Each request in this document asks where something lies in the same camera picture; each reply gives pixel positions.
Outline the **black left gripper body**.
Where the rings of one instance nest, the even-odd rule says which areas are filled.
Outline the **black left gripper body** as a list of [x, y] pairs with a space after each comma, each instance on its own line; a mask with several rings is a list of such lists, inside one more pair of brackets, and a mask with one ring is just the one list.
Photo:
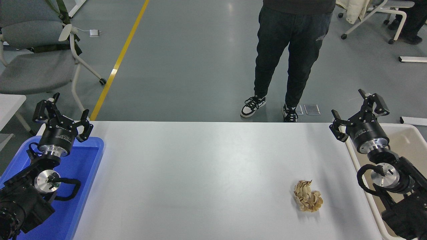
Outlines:
[[74, 120], [68, 117], [54, 117], [47, 120], [46, 128], [38, 143], [39, 151], [46, 151], [49, 146], [62, 148], [63, 152], [70, 152], [77, 135], [76, 128], [69, 128]]

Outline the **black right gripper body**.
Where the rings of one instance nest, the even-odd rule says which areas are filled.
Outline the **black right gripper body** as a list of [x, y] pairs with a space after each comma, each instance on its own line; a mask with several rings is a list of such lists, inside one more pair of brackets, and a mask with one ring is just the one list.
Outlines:
[[374, 150], [389, 145], [389, 138], [376, 120], [350, 118], [347, 134], [357, 150]]

